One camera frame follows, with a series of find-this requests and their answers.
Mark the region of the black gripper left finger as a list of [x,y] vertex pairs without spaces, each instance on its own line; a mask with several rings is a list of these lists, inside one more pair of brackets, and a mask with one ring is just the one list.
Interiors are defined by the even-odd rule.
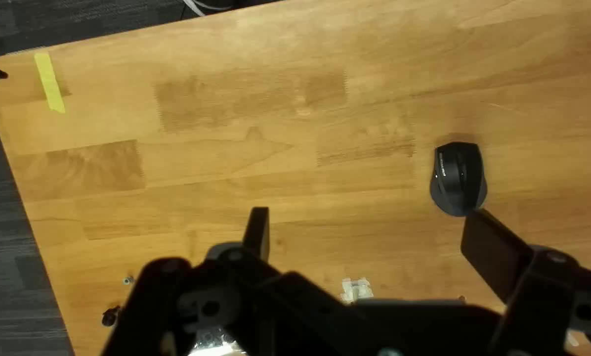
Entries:
[[248,211],[248,219],[238,241],[216,243],[207,251],[209,259],[216,259],[226,249],[246,249],[260,261],[268,259],[270,251],[270,215],[266,205],[256,205]]

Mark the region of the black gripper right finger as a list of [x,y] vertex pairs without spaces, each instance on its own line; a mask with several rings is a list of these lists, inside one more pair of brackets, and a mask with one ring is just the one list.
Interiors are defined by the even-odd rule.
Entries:
[[525,243],[485,209],[466,215],[460,251],[505,304],[491,356],[570,356],[570,330],[591,342],[591,269],[574,257]]

